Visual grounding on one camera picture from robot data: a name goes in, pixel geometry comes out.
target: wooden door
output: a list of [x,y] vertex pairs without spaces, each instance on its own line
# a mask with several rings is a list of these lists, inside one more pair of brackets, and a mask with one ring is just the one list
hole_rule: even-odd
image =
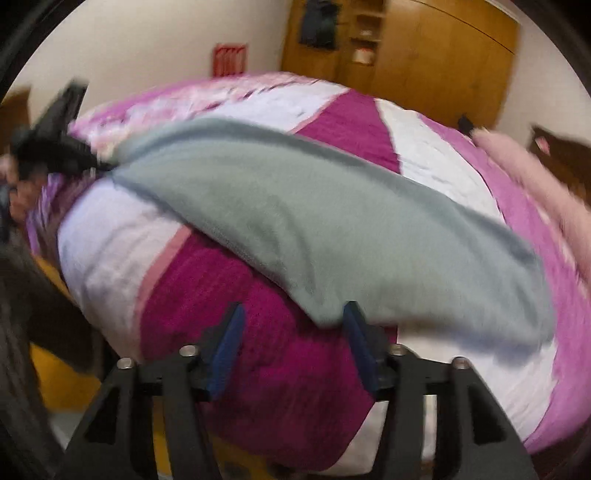
[[[471,5],[485,3],[471,1]],[[371,93],[450,127],[464,113],[477,125],[492,127],[511,74],[512,52],[489,34],[425,2],[439,4],[439,0],[392,0]],[[445,5],[467,4],[453,0]],[[482,11],[475,15],[488,33],[494,32],[495,24],[505,30],[506,23],[496,14],[489,23],[482,19]],[[509,34],[499,38],[512,45]]]
[[[345,39],[344,26],[348,22],[349,2],[342,0],[336,3],[341,5],[337,26],[337,46],[340,47]],[[339,51],[312,48],[299,42],[305,6],[305,0],[294,0],[292,4],[281,69],[305,77],[335,82],[339,68]]]

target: pink pillow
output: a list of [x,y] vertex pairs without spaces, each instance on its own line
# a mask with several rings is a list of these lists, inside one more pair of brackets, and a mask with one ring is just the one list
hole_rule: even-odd
[[538,160],[515,140],[498,132],[477,129],[472,134],[482,148],[550,215],[563,232],[579,271],[591,286],[591,212],[578,197],[558,181]]

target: wooden headboard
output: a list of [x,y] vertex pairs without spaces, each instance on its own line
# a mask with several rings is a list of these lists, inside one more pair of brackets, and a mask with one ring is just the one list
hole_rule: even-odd
[[577,197],[591,204],[591,145],[533,127],[530,152]]
[[23,89],[8,95],[0,104],[0,155],[8,148],[13,130],[20,126],[29,126],[30,89]]

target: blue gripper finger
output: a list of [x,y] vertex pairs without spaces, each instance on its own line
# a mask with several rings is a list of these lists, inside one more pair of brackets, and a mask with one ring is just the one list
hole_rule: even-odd
[[246,317],[244,307],[241,304],[235,304],[232,309],[233,311],[229,312],[231,317],[226,330],[210,362],[207,391],[212,400],[219,398],[226,389],[242,340]]
[[343,310],[343,328],[364,389],[374,398],[381,388],[380,368],[388,351],[388,338],[380,327],[370,326],[355,301]]

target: red sign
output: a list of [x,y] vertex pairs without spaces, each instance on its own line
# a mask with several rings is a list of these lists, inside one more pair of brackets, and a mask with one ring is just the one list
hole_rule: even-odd
[[221,44],[213,49],[212,77],[242,75],[246,72],[248,45]]

